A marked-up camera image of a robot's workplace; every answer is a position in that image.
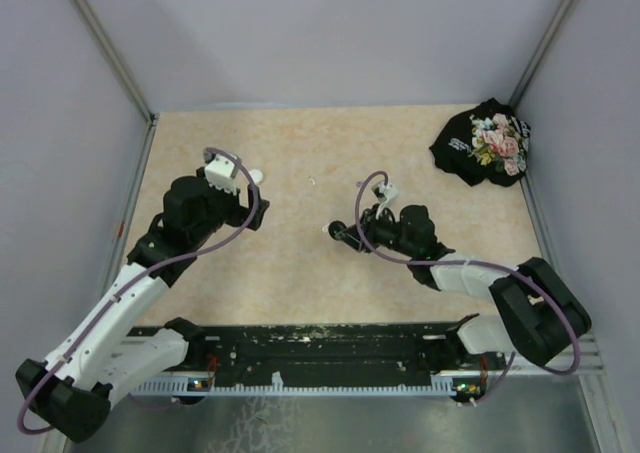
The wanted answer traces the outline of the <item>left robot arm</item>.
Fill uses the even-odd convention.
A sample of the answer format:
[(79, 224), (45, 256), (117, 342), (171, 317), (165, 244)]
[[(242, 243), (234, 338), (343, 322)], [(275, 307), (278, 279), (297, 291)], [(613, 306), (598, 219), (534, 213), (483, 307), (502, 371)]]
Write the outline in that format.
[(93, 436), (112, 409), (147, 379), (171, 367), (194, 370), (208, 357), (203, 330), (177, 318), (131, 347), (122, 342), (136, 320), (161, 299), (179, 277), (209, 252), (209, 238), (222, 226), (237, 237), (257, 230), (269, 207), (260, 193), (262, 173), (245, 173), (248, 203), (232, 173), (201, 169), (174, 180), (163, 209), (129, 253), (110, 288), (76, 329), (44, 360), (26, 359), (15, 378), (23, 403), (18, 429), (32, 412), (74, 442)]

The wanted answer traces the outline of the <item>black earbud case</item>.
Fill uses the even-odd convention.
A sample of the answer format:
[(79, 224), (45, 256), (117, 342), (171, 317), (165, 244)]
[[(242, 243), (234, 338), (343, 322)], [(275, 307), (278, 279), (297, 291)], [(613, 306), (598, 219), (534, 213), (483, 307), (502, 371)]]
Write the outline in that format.
[(341, 238), (342, 232), (347, 228), (347, 226), (339, 220), (332, 221), (327, 228), (329, 236), (334, 240), (339, 240)]

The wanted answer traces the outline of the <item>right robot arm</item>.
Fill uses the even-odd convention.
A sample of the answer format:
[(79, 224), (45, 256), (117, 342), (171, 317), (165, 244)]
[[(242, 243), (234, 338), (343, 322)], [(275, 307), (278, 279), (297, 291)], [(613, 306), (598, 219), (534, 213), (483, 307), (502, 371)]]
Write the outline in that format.
[(532, 257), (507, 270), (486, 267), (437, 239), (424, 205), (404, 207), (398, 217), (376, 206), (364, 210), (358, 225), (329, 224), (332, 239), (371, 253), (380, 247), (408, 258), (413, 278), (429, 288), (464, 293), (491, 302), (496, 316), (474, 316), (457, 328), (446, 345), (448, 360), (470, 368), (486, 352), (517, 352), (545, 368), (588, 333), (592, 320), (568, 286), (544, 259)]

